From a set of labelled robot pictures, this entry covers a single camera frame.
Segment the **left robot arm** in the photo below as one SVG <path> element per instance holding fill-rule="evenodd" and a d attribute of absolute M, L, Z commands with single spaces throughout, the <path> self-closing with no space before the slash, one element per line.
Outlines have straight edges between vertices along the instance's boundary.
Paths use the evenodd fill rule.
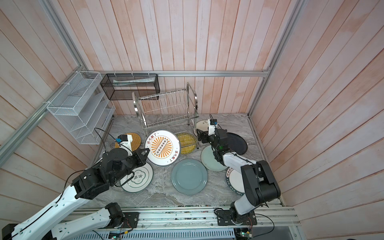
<path fill-rule="evenodd" d="M 20 224 L 2 229 L 4 240 L 71 240 L 96 229 L 118 228 L 125 215 L 118 203 L 110 203 L 97 212 L 65 222 L 63 219 L 79 207 L 116 185 L 134 169 L 146 164 L 149 149 L 129 154 L 124 148 L 103 153 L 101 160 L 80 171 L 73 182 L 51 203 Z"/>

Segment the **stainless steel dish rack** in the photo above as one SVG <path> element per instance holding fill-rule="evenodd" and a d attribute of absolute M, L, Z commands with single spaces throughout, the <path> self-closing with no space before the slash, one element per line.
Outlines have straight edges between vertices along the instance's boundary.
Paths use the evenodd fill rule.
<path fill-rule="evenodd" d="M 184 89 L 153 95 L 139 96 L 138 91 L 134 91 L 132 97 L 137 118 L 146 135 L 156 130 L 168 130 L 183 136 L 191 134 L 197 140 L 198 96 L 189 83 Z"/>

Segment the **dark navy plate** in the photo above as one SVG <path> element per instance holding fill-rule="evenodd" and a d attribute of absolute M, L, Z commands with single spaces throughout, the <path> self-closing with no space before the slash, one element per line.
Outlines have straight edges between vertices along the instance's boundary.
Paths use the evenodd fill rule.
<path fill-rule="evenodd" d="M 238 155 L 244 155 L 248 150 L 248 144 L 244 138 L 234 133 L 227 133 L 229 138 L 228 145 L 232 152 L 236 152 Z"/>

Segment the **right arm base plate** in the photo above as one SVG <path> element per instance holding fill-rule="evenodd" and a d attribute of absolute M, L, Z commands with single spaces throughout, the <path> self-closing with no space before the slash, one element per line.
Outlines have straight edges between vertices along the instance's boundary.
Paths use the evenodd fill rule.
<path fill-rule="evenodd" d="M 245 215 L 238 215 L 235 210 L 224 210 L 221 208 L 214 209 L 214 214 L 217 217 L 219 226 L 234 226 L 234 225 L 257 225 L 256 215 L 247 213 Z"/>

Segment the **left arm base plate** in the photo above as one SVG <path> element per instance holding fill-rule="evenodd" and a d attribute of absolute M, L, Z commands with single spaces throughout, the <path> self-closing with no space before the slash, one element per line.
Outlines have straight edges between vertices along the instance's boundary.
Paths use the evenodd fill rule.
<path fill-rule="evenodd" d="M 124 221 L 122 228 L 123 229 L 135 229 L 138 226 L 139 221 L 139 212 L 125 212 Z"/>

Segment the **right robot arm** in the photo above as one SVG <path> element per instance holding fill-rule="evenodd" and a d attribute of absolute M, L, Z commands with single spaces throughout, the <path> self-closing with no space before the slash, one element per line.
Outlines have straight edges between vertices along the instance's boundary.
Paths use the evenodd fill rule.
<path fill-rule="evenodd" d="M 254 209 L 278 199 L 281 190 L 267 161 L 250 161 L 229 148 L 227 130 L 197 130 L 198 141 L 209 143 L 218 163 L 241 174 L 245 193 L 231 203 L 229 210 L 216 209 L 215 214 L 227 223 L 241 224 L 253 217 Z"/>

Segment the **white plate orange sunburst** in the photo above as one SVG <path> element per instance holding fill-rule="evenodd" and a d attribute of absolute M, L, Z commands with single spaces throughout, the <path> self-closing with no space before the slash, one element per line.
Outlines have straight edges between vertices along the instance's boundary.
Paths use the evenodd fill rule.
<path fill-rule="evenodd" d="M 165 167 L 173 164 L 181 154 L 181 143 L 177 136 L 167 130 L 150 133 L 144 143 L 150 150 L 147 159 L 154 165 Z"/>

